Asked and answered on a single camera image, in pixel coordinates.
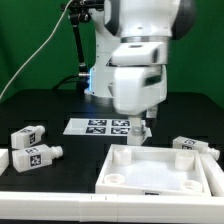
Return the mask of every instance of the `white robot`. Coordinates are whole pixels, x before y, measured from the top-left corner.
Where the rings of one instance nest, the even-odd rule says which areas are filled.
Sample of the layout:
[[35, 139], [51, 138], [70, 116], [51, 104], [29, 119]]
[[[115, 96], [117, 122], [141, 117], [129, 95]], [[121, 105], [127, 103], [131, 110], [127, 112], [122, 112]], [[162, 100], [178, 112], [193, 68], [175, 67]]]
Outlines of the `white robot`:
[[166, 99], [169, 40], [180, 39], [194, 24], [194, 0], [79, 4], [90, 9], [96, 28], [96, 63], [86, 98], [104, 104], [113, 99], [116, 111], [129, 116], [128, 144], [141, 145], [147, 137], [142, 112], [155, 119], [158, 104]]

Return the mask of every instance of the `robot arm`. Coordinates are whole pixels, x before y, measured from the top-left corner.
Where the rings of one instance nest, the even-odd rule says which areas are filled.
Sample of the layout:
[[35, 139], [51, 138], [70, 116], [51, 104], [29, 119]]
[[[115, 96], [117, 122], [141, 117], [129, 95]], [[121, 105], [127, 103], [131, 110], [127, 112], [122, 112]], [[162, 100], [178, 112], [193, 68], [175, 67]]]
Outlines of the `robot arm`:
[[[195, 16], [191, 0], [105, 0], [105, 27], [120, 37], [112, 53], [114, 107], [129, 115], [132, 129], [128, 144], [141, 145], [145, 139], [141, 113], [155, 118], [157, 105], [167, 94], [168, 44], [174, 31], [180, 38], [192, 26]], [[175, 30], [178, 17], [185, 28]]]

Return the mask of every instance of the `small white box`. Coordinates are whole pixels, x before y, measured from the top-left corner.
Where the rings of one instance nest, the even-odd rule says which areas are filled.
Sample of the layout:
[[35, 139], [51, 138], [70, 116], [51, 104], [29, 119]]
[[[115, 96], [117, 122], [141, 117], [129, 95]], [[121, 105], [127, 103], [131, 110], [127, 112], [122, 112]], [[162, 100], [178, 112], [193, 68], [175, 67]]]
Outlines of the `small white box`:
[[9, 165], [8, 149], [0, 149], [0, 176]]
[[[194, 156], [192, 170], [175, 167], [176, 157], [183, 151], [111, 145], [96, 183], [96, 193], [211, 196], [198, 151], [189, 152]], [[117, 163], [128, 152], [131, 153], [131, 163]]]

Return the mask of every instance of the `white rectangular piece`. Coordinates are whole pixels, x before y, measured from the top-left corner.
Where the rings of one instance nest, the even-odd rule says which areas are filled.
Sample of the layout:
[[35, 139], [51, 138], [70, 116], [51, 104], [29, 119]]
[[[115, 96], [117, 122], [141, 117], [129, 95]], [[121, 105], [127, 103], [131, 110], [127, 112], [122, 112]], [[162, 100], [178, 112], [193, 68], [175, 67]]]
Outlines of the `white rectangular piece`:
[[130, 121], [122, 119], [70, 119], [64, 135], [127, 136]]
[[0, 149], [0, 176], [9, 165], [8, 149]]
[[[117, 165], [115, 149], [122, 148], [131, 150], [129, 165], [130, 156], [127, 152], [124, 158], [118, 155], [121, 165]], [[178, 152], [183, 150], [112, 145], [97, 180], [96, 193], [211, 196], [198, 152], [191, 151], [195, 156], [191, 171], [175, 168]], [[181, 189], [181, 184], [188, 180], [201, 184], [203, 190], [196, 192]]]
[[201, 154], [200, 157], [212, 194], [216, 197], [224, 197], [223, 170], [211, 155]]
[[223, 210], [218, 197], [0, 192], [10, 220], [223, 224]]

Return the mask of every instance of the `white object with marker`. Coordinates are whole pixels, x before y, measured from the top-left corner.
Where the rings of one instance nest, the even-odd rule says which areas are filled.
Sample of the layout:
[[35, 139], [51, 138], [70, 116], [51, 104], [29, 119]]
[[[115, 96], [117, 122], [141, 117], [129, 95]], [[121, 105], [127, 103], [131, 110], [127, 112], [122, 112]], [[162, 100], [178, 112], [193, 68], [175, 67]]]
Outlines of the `white object with marker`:
[[12, 152], [13, 166], [18, 172], [23, 172], [52, 164], [52, 160], [63, 155], [62, 148], [39, 145], [32, 148]]
[[197, 141], [185, 137], [178, 137], [174, 139], [173, 148], [197, 150], [199, 153], [211, 154], [216, 161], [219, 159], [220, 156], [220, 151], [214, 148], [210, 148], [207, 142]]
[[27, 126], [11, 135], [13, 149], [25, 149], [41, 141], [43, 126]]

